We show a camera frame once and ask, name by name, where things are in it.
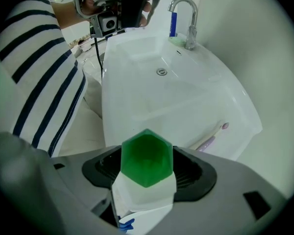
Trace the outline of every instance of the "white sink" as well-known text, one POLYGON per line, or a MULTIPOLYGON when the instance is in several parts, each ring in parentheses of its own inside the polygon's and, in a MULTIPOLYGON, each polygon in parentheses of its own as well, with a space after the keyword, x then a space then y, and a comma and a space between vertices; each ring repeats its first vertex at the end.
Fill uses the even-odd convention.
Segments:
POLYGON ((108 41, 102 112, 107 146, 149 128, 173 145, 190 147, 229 122, 205 152, 235 160, 262 130, 246 91, 213 53, 133 32, 108 41), (159 68, 168 73, 158 75, 159 68))

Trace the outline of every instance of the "faucet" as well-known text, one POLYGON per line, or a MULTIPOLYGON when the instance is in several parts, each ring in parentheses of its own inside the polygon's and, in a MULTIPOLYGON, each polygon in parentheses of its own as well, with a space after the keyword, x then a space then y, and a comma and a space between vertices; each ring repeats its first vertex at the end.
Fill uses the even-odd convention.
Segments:
POLYGON ((192 24, 190 25, 188 29, 187 39, 185 44, 185 49, 192 50, 196 46, 196 34, 197 34, 196 23, 197 23, 197 13, 198 13, 196 4, 193 2, 193 0, 172 0, 172 2, 169 5, 168 11, 174 12, 176 5, 182 1, 189 3, 189 5, 192 7, 192 10, 193 10, 192 24))

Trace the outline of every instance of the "striped shirt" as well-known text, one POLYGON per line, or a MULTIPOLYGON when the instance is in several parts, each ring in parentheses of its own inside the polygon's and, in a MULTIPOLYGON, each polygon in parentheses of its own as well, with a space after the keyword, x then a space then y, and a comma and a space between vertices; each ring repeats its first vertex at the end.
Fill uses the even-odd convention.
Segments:
POLYGON ((21 0, 13 9, 0 33, 0 62, 25 98, 10 132, 57 156, 87 81, 49 0, 21 0))

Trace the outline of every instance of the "sink drain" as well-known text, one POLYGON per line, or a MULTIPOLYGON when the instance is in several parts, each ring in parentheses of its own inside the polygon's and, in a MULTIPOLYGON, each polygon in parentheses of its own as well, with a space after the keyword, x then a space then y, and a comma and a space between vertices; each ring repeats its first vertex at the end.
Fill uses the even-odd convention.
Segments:
POLYGON ((159 68, 158 70, 157 70, 157 74, 159 75, 159 76, 165 76, 165 75, 167 75, 167 70, 166 69, 164 69, 164 68, 159 68))

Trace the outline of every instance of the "camera lens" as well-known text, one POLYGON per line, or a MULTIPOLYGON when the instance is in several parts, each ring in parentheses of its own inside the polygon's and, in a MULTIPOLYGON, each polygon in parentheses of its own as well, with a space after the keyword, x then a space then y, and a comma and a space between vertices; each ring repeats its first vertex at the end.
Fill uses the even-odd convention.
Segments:
POLYGON ((107 28, 110 29, 115 25, 115 22, 113 20, 110 20, 109 22, 107 22, 107 28))

